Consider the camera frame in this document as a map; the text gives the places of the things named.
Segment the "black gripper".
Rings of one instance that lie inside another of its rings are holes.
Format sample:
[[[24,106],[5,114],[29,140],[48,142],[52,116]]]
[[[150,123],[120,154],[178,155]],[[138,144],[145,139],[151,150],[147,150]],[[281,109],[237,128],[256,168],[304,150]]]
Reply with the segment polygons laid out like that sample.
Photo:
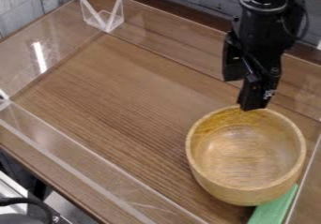
[[[243,80],[237,99],[246,111],[265,109],[280,79],[281,56],[302,37],[304,0],[239,0],[241,16],[231,21],[222,52],[226,82]]]

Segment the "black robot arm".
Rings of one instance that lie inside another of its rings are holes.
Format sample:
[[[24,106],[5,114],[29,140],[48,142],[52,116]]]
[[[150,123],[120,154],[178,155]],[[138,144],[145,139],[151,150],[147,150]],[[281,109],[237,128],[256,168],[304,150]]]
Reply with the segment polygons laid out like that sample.
[[[268,107],[281,75],[285,50],[309,29],[304,0],[239,0],[223,43],[222,75],[242,81],[237,103],[243,111]]]

